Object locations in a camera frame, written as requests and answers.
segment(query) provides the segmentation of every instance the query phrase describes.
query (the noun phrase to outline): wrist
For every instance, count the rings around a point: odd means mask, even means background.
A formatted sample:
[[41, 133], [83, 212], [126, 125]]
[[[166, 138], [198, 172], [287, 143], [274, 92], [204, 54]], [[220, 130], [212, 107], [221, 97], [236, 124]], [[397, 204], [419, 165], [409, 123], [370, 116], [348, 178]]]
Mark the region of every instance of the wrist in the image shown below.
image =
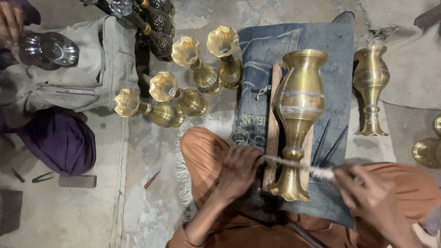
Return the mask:
[[230, 205], [234, 199], [227, 196], [224, 192], [222, 192], [222, 190], [220, 190], [219, 188], [214, 189], [213, 193], [211, 194], [210, 198], [213, 198], [213, 200], [219, 205], [222, 206], [223, 208], [228, 207], [228, 205]]
[[389, 226], [383, 226], [378, 230], [393, 247], [396, 248], [419, 248], [423, 247], [421, 241], [413, 231], [410, 224], [404, 216], [399, 215], [391, 222]]

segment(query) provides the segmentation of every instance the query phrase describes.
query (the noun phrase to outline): wooden block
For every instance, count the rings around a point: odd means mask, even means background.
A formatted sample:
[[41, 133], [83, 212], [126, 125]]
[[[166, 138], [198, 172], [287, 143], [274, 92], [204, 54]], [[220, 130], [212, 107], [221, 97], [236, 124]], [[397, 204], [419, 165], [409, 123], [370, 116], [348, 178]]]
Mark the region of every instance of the wooden block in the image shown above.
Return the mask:
[[[303, 152], [305, 156], [300, 160], [300, 164], [304, 166], [311, 166], [311, 153], [312, 153], [312, 141], [314, 138], [314, 125], [309, 129], [306, 134], [305, 141], [303, 142]], [[300, 171], [300, 184], [302, 188], [306, 190], [309, 182], [309, 172], [305, 170]]]
[[0, 190], [0, 236], [20, 227], [23, 191]]
[[[273, 79], [271, 82], [271, 98], [269, 99], [268, 132], [266, 137], [266, 155], [277, 156], [279, 150], [279, 123], [277, 122], [277, 112], [274, 108], [274, 97], [283, 79], [283, 64], [273, 64]], [[269, 192], [268, 185], [273, 183], [276, 178], [276, 169], [265, 168], [262, 180], [262, 190]]]
[[58, 178], [58, 186], [74, 188], [94, 188], [97, 186], [97, 176], [60, 176]]

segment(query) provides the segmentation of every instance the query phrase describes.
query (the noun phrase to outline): brass vase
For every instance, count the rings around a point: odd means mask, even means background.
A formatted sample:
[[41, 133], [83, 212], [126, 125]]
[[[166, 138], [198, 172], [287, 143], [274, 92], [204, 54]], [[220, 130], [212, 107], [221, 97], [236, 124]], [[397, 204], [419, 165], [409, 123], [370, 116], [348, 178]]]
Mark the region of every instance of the brass vase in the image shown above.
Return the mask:
[[352, 84], [360, 92], [364, 101], [365, 121], [363, 130], [358, 135], [383, 135], [389, 134], [383, 132], [378, 120], [378, 98], [381, 91], [389, 83], [390, 74], [381, 56], [386, 52], [387, 47], [375, 45], [354, 54], [355, 59], [359, 61], [355, 69]]
[[434, 121], [434, 131], [438, 136], [441, 136], [441, 115], [437, 116]]
[[175, 75], [170, 72], [158, 72], [150, 80], [149, 92], [156, 101], [175, 99], [179, 109], [189, 116], [201, 116], [208, 108], [207, 100], [197, 90], [179, 88]]
[[224, 86], [236, 90], [242, 80], [242, 61], [233, 57], [233, 52], [239, 47], [239, 35], [232, 27], [219, 26], [208, 34], [207, 47], [210, 53], [219, 57], [219, 77]]
[[[283, 56], [288, 73], [277, 88], [274, 106], [285, 130], [286, 146], [282, 150], [285, 159], [300, 161], [303, 158], [306, 134], [325, 109], [320, 67], [327, 60], [327, 53], [313, 49]], [[289, 202], [309, 199], [300, 184], [299, 169], [292, 167], [284, 166], [279, 180], [270, 184], [268, 189]]]
[[439, 169], [441, 167], [441, 141], [436, 138], [418, 141], [412, 147], [412, 157], [422, 166]]
[[133, 89], [122, 89], [115, 97], [115, 111], [121, 117], [129, 117], [136, 112], [149, 115], [153, 123], [162, 127], [177, 128], [184, 122], [184, 114], [166, 102], [154, 105], [142, 102], [138, 93]]
[[180, 66], [190, 65], [193, 80], [198, 89], [207, 94], [216, 94], [222, 89], [219, 73], [199, 58], [201, 46], [195, 37], [183, 36], [172, 46], [172, 58]]

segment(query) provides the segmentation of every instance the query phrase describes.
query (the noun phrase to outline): white string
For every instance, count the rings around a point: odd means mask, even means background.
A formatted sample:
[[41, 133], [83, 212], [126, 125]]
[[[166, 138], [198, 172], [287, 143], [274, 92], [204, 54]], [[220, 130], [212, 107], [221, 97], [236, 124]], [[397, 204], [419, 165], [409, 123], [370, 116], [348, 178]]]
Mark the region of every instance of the white string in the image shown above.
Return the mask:
[[324, 169], [324, 168], [302, 165], [302, 164], [300, 164], [299, 161], [287, 160], [287, 159], [278, 158], [278, 157], [274, 157], [274, 156], [270, 156], [270, 155], [263, 155], [260, 159], [262, 160], [262, 162], [263, 161], [275, 162], [278, 164], [282, 164], [284, 166], [289, 166], [289, 167], [298, 168], [300, 170], [309, 171], [309, 173], [312, 176], [314, 176], [318, 179], [332, 180], [334, 178], [334, 172], [331, 169]]

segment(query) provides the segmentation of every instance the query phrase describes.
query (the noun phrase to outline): pliers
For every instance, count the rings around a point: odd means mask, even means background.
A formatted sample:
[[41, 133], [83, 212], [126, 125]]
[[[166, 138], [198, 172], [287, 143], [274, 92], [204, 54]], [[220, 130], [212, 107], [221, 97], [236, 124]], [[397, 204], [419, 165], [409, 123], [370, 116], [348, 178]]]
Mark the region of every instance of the pliers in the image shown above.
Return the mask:
[[49, 178], [40, 179], [40, 178], [42, 178], [42, 177], [44, 177], [44, 176], [47, 176], [47, 175], [49, 175], [49, 174], [51, 174], [51, 173], [53, 173], [53, 171], [52, 171], [52, 172], [49, 172], [49, 173], [46, 173], [46, 174], [43, 174], [43, 175], [41, 175], [41, 176], [38, 176], [38, 177], [32, 179], [32, 182], [33, 182], [33, 183], [38, 183], [38, 182], [42, 182], [42, 181], [46, 181], [46, 180], [49, 180], [49, 179], [51, 179], [51, 178], [54, 178], [54, 177], [49, 177]]

